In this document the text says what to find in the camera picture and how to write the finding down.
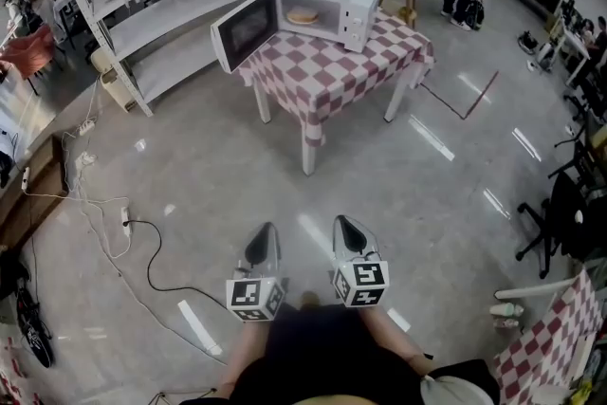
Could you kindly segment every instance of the checkered tablecloth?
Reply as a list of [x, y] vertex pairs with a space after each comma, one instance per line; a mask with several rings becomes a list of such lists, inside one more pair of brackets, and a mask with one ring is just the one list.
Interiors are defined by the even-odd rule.
[[531, 404], [544, 384], [564, 385], [578, 338], [599, 331], [600, 308], [583, 270], [541, 321], [495, 359], [501, 405]]
[[279, 31], [238, 68], [246, 85], [264, 90], [305, 129], [312, 147], [324, 143], [322, 123], [364, 97], [413, 62], [427, 69], [434, 63], [432, 43], [401, 20], [379, 10], [362, 53], [341, 44], [294, 32]]

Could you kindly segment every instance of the microwave door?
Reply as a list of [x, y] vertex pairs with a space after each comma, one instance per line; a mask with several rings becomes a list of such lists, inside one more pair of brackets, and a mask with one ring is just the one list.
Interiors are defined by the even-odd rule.
[[215, 54], [228, 73], [276, 32], [276, 0], [248, 0], [211, 25]]

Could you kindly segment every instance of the microwave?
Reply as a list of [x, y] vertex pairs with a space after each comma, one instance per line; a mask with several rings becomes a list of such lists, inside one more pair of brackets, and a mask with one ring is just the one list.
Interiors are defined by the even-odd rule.
[[211, 26], [219, 63], [233, 72], [279, 30], [343, 44], [362, 52], [379, 0], [247, 0]]

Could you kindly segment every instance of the backpack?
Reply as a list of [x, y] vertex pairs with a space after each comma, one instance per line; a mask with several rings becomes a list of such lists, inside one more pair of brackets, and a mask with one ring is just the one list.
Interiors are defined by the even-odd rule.
[[482, 0], [470, 0], [466, 8], [464, 22], [474, 30], [479, 30], [485, 20], [485, 8]]

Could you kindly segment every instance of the white box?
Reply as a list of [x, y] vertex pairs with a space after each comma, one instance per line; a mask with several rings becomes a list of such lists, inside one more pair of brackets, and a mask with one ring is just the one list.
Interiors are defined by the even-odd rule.
[[340, 262], [333, 277], [333, 287], [346, 307], [379, 305], [390, 286], [388, 262]]
[[275, 277], [228, 280], [226, 297], [226, 307], [241, 321], [273, 321], [285, 291]]

